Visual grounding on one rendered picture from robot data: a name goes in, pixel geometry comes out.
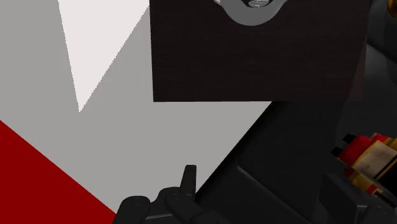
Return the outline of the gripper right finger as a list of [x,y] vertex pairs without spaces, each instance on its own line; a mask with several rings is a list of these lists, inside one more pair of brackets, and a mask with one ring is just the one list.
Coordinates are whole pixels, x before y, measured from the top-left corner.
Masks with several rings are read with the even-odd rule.
[[397,224],[396,204],[360,204],[359,224]]

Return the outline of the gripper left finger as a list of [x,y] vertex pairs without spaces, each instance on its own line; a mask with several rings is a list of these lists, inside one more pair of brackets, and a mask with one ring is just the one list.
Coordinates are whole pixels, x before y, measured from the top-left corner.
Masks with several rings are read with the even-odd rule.
[[197,166],[186,165],[181,184],[159,191],[152,202],[142,195],[122,200],[113,224],[230,224],[195,201]]

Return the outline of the red yellow blocky toy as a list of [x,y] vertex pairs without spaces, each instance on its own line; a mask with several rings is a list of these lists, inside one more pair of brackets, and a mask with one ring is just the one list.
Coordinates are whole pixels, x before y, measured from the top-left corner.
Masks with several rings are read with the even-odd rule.
[[342,142],[331,154],[347,166],[344,176],[373,197],[397,197],[397,137],[346,134]]

